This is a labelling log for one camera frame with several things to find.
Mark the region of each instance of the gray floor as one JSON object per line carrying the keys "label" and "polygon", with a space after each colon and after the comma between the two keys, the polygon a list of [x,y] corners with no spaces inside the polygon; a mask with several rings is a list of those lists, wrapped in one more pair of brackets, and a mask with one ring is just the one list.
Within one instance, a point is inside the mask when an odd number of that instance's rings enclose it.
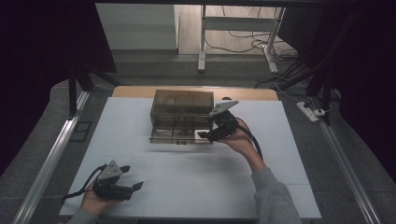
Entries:
{"label": "gray floor", "polygon": [[[198,73],[196,46],[199,46],[199,44],[192,44],[194,41],[191,41],[190,44],[186,43],[187,47],[183,55],[176,55],[173,51],[161,50],[114,51],[113,55],[119,72],[112,76],[124,85],[193,85],[246,88],[253,88],[257,82],[272,77],[260,50],[252,53],[254,55],[210,55],[206,59],[205,73]],[[234,46],[236,45],[230,44],[223,47]],[[245,44],[241,44],[238,48],[244,47]],[[226,52],[213,51],[212,53],[225,54]],[[284,71],[290,65],[290,62],[277,61],[277,65],[280,71]],[[95,125],[100,118],[106,98],[111,95],[114,89],[113,86],[96,76],[92,76],[92,79],[96,87],[91,92],[87,107],[80,119],[81,122],[92,124],[88,132],[88,138],[84,140],[84,135],[74,132],[73,141],[67,145],[30,223],[56,223],[59,220],[67,220],[66,217],[58,216],[61,208],[61,198],[70,188]],[[259,88],[270,88],[271,84],[272,82],[264,83]],[[52,88],[50,102],[42,118],[22,147],[20,154],[1,176],[0,223],[11,223],[15,217],[61,131],[68,116],[67,91],[66,82]],[[294,86],[290,88],[290,91],[302,92],[303,88]],[[288,94],[297,100],[304,100],[301,96]],[[365,223],[355,197],[349,189],[319,124],[309,122],[298,110],[294,100],[281,92],[278,93],[278,97],[284,104],[304,168],[314,191],[320,213],[323,216],[323,219],[313,220],[312,223]],[[331,112],[332,128],[372,200],[382,223],[396,223],[396,207],[394,206],[396,204],[396,186],[371,150],[342,119],[337,109],[338,106],[339,102],[334,100]],[[99,223],[135,223],[135,220],[101,219]],[[219,222],[139,220],[137,223]]]}

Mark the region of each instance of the power strip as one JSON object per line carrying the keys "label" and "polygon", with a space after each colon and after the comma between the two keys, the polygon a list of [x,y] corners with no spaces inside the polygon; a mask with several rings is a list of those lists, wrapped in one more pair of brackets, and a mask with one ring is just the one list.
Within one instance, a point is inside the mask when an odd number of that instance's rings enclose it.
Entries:
{"label": "power strip", "polygon": [[319,119],[315,116],[314,111],[311,110],[309,107],[304,107],[304,102],[297,103],[297,107],[306,115],[306,117],[311,120],[311,122],[318,121]]}

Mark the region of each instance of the white table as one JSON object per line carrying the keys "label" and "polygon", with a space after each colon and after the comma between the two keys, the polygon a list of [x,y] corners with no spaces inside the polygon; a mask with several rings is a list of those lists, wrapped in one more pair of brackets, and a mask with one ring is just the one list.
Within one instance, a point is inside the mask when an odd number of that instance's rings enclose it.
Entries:
{"label": "white table", "polygon": [[[151,105],[149,98],[108,98],[69,192],[79,190],[96,167],[115,160],[119,166],[131,165],[118,185],[145,183],[130,201],[110,207],[104,216],[257,218],[245,159],[219,143],[151,144]],[[240,101],[231,112],[243,118],[258,139],[265,163],[288,187],[300,217],[320,218],[282,103]],[[68,199],[60,215],[74,215],[81,200]]]}

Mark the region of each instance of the transparent container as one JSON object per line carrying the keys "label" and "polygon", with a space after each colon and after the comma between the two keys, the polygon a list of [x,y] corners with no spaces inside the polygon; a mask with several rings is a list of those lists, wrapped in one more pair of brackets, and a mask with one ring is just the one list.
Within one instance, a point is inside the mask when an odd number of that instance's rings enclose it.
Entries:
{"label": "transparent container", "polygon": [[150,142],[210,144],[197,133],[212,130],[209,113],[213,106],[213,91],[157,90],[150,112]]}

